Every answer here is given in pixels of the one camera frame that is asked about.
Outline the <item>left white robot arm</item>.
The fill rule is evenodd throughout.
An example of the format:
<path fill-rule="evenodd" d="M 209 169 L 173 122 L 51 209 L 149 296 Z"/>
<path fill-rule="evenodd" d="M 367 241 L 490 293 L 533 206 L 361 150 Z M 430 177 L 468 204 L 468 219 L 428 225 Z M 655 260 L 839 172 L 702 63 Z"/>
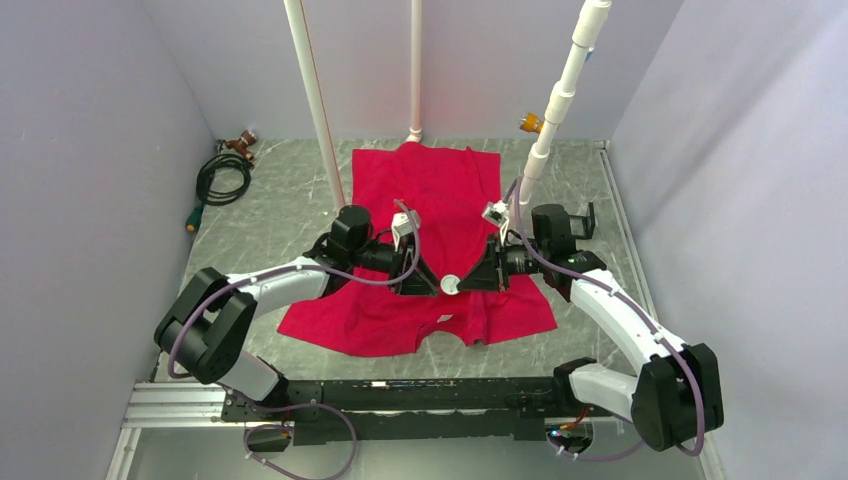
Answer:
<path fill-rule="evenodd" d="M 307 252 L 288 263 L 243 274 L 198 271 L 154 332 L 155 344 L 168 355 L 169 376 L 218 384 L 261 419 L 279 417 L 291 403 L 289 381 L 245 349 L 255 319 L 327 298 L 351 282 L 397 295 L 437 295 L 438 282 L 422 258 L 420 216 L 402 201 L 396 205 L 389 243 L 375 232 L 368 209 L 347 205 Z"/>

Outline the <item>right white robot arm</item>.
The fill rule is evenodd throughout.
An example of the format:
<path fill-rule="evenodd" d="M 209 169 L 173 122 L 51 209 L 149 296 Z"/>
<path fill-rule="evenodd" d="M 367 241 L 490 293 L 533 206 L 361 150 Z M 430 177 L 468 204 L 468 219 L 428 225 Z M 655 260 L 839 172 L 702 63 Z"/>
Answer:
<path fill-rule="evenodd" d="M 706 435 L 722 426 L 718 360 L 706 344 L 691 344 L 660 325 L 619 285 L 593 252 L 581 250 L 572 232 L 573 216 L 559 204 L 530 213 L 532 232 L 507 239 L 506 206 L 488 205 L 483 214 L 500 228 L 463 277 L 446 275 L 443 292 L 506 292 L 515 276 L 542 276 L 567 302 L 587 314 L 614 341 L 634 372 L 611 370 L 591 358 L 560 365 L 552 375 L 551 401 L 574 415 L 596 406 L 629 421 L 642 442 L 661 452 L 675 447 L 696 456 Z"/>

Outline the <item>red t-shirt garment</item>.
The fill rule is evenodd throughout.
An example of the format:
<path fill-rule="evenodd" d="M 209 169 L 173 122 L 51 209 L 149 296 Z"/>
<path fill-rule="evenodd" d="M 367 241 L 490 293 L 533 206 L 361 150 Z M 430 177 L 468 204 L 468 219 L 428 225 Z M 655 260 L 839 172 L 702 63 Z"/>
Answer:
<path fill-rule="evenodd" d="M 397 200 L 418 212 L 422 258 L 437 278 L 467 274 L 495 230 L 481 214 L 501 197 L 496 153 L 417 143 L 394 151 L 356 149 L 352 175 L 353 202 L 369 210 L 375 230 L 389 228 Z M 453 318 L 439 324 L 442 315 Z M 435 332 L 470 346 L 556 327 L 548 300 L 529 276 L 521 275 L 504 293 L 436 297 L 401 296 L 351 282 L 327 298 L 290 306 L 278 332 L 353 356 L 379 357 L 414 353 Z"/>

